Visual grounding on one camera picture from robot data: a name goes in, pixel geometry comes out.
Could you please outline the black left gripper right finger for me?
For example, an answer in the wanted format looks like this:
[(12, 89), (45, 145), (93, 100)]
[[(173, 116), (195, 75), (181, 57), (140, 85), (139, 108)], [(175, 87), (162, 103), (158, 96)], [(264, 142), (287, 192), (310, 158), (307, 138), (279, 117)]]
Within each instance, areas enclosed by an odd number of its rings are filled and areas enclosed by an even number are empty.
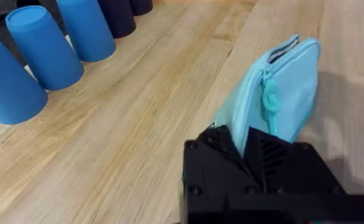
[(266, 194), (345, 194), (314, 147), (249, 128), (243, 160)]

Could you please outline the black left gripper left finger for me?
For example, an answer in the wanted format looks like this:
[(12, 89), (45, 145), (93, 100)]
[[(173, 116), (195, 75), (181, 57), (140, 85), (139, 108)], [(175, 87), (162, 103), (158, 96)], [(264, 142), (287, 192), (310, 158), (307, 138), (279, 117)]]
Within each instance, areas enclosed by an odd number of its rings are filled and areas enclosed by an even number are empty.
[(238, 153), (229, 129), (205, 129), (184, 143), (184, 193), (191, 197), (260, 194), (262, 186)]

